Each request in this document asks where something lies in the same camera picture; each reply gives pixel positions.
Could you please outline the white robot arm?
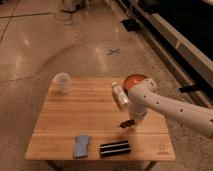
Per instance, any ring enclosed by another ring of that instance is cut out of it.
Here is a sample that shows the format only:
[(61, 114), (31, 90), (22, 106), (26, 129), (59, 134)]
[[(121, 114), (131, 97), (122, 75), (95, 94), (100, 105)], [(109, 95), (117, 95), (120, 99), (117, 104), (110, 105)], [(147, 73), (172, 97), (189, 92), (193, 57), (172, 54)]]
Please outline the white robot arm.
[(152, 78), (130, 80), (126, 88), (130, 99), (129, 111), (134, 119), (142, 120), (150, 108), (213, 139), (213, 109), (159, 95), (157, 84)]

